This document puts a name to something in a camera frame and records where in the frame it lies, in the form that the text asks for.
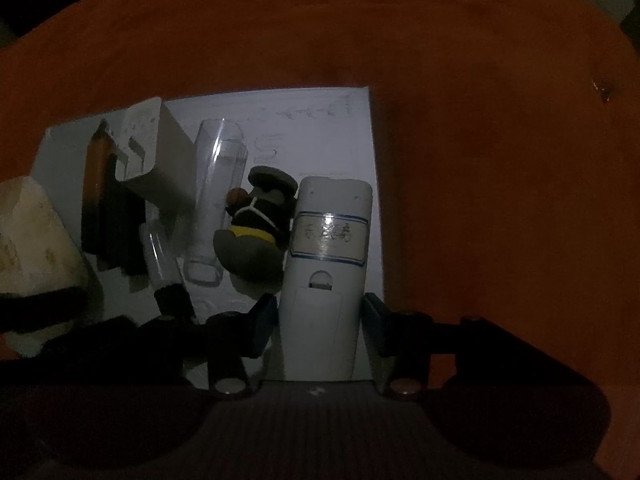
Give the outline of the clear vial black cap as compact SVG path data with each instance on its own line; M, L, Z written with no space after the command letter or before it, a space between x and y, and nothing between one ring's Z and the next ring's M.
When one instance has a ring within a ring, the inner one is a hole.
M187 320L194 318L191 298L163 225L158 220L145 222L140 233L146 268L160 314Z

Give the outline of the dark bee plush toy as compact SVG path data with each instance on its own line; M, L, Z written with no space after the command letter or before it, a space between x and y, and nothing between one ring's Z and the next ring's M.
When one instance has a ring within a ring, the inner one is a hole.
M270 166L253 167L247 180L249 190L227 193L230 224L215 232L215 254L224 270L245 286L275 292L283 282L298 184Z

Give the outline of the clear plastic tube case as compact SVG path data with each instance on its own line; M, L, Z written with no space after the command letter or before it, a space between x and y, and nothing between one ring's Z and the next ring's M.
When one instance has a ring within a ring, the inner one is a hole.
M240 127L229 119L201 123L196 147L196 202L183 272L194 284L217 287L224 269L216 256L214 235L229 223L227 194L243 180L247 148Z

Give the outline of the white power adapter plug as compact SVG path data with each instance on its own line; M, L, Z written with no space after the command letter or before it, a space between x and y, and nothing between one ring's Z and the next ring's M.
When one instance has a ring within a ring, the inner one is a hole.
M115 134L115 178L160 210L195 204L193 141L156 96L126 109Z

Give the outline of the brown lip balm tube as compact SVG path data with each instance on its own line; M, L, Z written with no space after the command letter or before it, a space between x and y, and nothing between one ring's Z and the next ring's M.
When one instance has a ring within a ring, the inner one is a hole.
M82 187L82 209L99 206L113 177L112 161L115 142L110 124L102 118L91 136L85 157L84 186Z

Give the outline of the black rectangular case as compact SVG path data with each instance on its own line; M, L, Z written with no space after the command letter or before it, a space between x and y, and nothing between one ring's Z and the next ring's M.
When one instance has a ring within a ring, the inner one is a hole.
M99 271L143 273L140 226L143 198L117 181L85 184L81 205L81 249L96 257Z

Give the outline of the red table cloth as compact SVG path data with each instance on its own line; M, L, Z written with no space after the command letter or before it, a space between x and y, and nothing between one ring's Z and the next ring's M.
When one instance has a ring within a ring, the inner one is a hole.
M84 0L1 52L1 173L77 116L294 86L374 93L390 301L594 380L637 478L639 57L582 0Z

